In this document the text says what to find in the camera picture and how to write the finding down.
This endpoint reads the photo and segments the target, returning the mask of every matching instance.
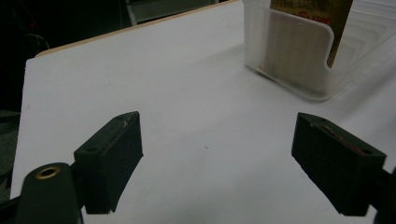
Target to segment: white table surface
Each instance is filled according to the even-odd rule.
[[[234,2],[29,60],[11,196],[118,114],[139,111],[145,157],[115,214],[86,223],[372,223],[338,215],[290,155],[297,112],[329,119],[396,165],[395,66],[324,103],[244,66]]]

